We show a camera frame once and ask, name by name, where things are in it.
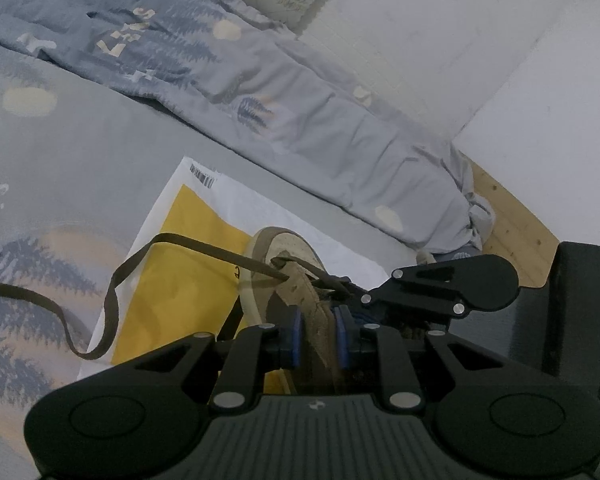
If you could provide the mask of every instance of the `barcode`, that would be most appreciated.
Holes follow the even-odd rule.
[[[209,189],[211,189],[211,186],[213,186],[214,182],[216,181],[212,176],[208,176],[208,174],[203,173],[193,164],[191,165],[191,173],[193,173],[196,179],[202,182],[203,186],[208,187]]]

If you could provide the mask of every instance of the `wooden board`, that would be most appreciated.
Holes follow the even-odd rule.
[[[491,175],[473,162],[472,166],[475,192],[496,211],[496,224],[484,253],[509,260],[518,271],[520,285],[543,286],[558,238]]]

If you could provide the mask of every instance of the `blue blanket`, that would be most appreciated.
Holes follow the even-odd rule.
[[[480,249],[491,231],[449,142],[240,0],[0,0],[0,44],[157,100],[410,246]]]

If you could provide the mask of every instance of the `shoe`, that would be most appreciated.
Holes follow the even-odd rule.
[[[278,317],[274,309],[289,305],[297,305],[302,313],[301,366],[283,373],[285,391],[301,395],[341,392],[343,375],[336,353],[336,322],[328,298],[331,290],[312,283],[325,285],[325,281],[329,282],[325,280],[328,275],[311,245],[293,231],[266,227],[250,240],[243,256],[289,276],[280,282],[258,272],[242,270],[238,291],[249,325],[270,322]],[[274,294],[282,302],[271,301]]]

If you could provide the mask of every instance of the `shoelace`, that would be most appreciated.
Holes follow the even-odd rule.
[[[57,316],[62,323],[62,327],[64,328],[64,336],[71,352],[85,360],[99,359],[106,354],[107,351],[109,351],[109,348],[111,348],[113,345],[113,341],[118,331],[118,323],[120,322],[120,309],[118,306],[116,287],[122,284],[122,282],[124,282],[136,269],[136,267],[138,267],[148,253],[149,249],[154,244],[160,243],[176,245],[191,251],[206,254],[206,256],[210,256],[211,258],[234,264],[238,267],[242,267],[243,269],[250,270],[251,272],[264,274],[271,278],[280,280],[281,282],[288,280],[288,276],[286,274],[274,267],[264,264],[263,262],[253,260],[252,258],[242,256],[241,254],[232,253],[231,251],[227,251],[220,247],[205,244],[204,242],[200,242],[199,240],[188,238],[186,236],[175,233],[160,233],[155,235],[154,238],[152,238],[152,240],[142,247],[137,253],[126,259],[113,273],[109,283],[109,288],[107,289],[107,293],[104,298],[104,330],[102,332],[102,338],[95,348],[88,352],[80,352],[75,347],[71,333],[69,332],[69,327],[64,316],[64,312],[62,311],[62,307],[60,307],[55,301],[28,288],[23,288],[16,285],[8,285],[7,283],[0,283],[0,296],[3,298],[9,298],[11,300],[28,301],[29,303],[48,310]],[[324,270],[319,269],[318,267],[315,267],[312,264],[301,260],[300,258],[296,258],[295,256],[279,256],[277,260],[278,264],[282,263],[282,261],[296,262],[300,266],[304,267],[308,272],[314,274],[316,278],[322,280],[322,282],[329,288],[339,292],[344,292],[346,294],[351,294],[344,287],[344,285],[342,285],[342,282],[339,281],[337,277],[331,276]]]

